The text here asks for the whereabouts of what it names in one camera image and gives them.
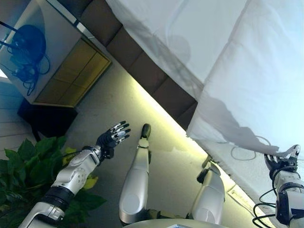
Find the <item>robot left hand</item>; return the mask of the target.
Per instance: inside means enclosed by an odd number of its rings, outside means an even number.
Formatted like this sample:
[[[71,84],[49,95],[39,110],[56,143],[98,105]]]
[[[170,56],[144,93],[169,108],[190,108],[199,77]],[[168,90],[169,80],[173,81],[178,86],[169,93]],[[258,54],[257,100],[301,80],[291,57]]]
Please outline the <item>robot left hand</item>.
[[[114,127],[101,134],[96,141],[96,146],[100,147],[100,161],[111,159],[114,156],[114,147],[126,140],[130,135],[129,124],[126,121],[117,123]]]

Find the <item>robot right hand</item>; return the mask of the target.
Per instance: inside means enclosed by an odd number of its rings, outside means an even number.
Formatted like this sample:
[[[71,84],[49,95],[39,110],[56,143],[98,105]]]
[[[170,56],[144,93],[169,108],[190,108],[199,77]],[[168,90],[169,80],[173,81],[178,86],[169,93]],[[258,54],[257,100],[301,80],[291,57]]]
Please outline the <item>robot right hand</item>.
[[[278,157],[273,155],[264,155],[266,166],[269,169],[269,176],[271,179],[274,178],[274,174],[277,171],[286,167],[286,170],[289,172],[297,171],[297,159],[300,153],[301,146],[296,144],[290,147],[286,152],[289,157]]]

